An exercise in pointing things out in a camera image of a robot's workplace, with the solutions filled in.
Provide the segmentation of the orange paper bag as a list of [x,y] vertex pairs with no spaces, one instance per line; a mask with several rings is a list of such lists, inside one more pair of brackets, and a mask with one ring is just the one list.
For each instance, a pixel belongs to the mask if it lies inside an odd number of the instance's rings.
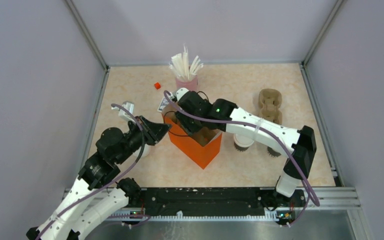
[[170,141],[201,169],[205,169],[219,154],[222,142],[222,132],[220,130],[215,130],[218,131],[217,135],[211,142],[202,147],[191,138],[191,135],[187,135],[180,126],[175,116],[174,107],[166,106],[161,115],[164,123],[172,125],[168,133]]

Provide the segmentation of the white plastic cup lid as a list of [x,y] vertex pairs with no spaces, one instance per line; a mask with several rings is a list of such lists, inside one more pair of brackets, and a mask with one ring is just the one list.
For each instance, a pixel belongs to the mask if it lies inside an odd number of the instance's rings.
[[254,140],[240,134],[233,135],[234,145],[239,148],[249,148],[254,144]]

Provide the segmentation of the black paper coffee cup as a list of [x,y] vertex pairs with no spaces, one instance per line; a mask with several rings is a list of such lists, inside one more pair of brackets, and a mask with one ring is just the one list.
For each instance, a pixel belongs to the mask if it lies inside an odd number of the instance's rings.
[[234,144],[234,148],[239,151],[239,152],[245,152],[249,149],[249,146],[241,146],[237,145],[236,143]]

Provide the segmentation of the brown pulp cup carrier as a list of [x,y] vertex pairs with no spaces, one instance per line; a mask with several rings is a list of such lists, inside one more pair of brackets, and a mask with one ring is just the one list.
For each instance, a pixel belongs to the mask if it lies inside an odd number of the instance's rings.
[[217,130],[211,130],[203,127],[200,131],[193,133],[191,138],[194,139],[200,146],[205,147],[218,134]]

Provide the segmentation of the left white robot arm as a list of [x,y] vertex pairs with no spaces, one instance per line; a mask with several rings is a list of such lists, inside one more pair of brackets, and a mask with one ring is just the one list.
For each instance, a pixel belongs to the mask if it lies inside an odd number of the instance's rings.
[[118,165],[135,152],[139,160],[145,146],[157,144],[172,126],[136,116],[128,127],[125,133],[116,127],[103,131],[96,153],[86,160],[57,209],[43,224],[27,231],[29,240],[83,240],[113,212],[140,202],[139,185],[123,178]]

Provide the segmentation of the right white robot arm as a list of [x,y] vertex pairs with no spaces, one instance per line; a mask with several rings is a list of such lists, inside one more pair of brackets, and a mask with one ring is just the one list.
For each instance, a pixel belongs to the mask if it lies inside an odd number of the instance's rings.
[[253,115],[236,103],[219,98],[211,103],[196,91],[180,88],[176,93],[164,92],[176,109],[176,117],[188,134],[202,128],[220,130],[263,144],[287,158],[276,183],[273,200],[287,206],[299,184],[311,192],[308,177],[317,152],[314,130],[279,125]]

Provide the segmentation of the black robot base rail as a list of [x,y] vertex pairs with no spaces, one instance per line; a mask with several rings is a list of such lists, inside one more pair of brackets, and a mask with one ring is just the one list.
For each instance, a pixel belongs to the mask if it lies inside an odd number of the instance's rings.
[[133,214],[159,217],[206,217],[235,219],[246,217],[283,217],[305,205],[303,190],[291,197],[264,187],[149,187],[129,201],[125,209]]

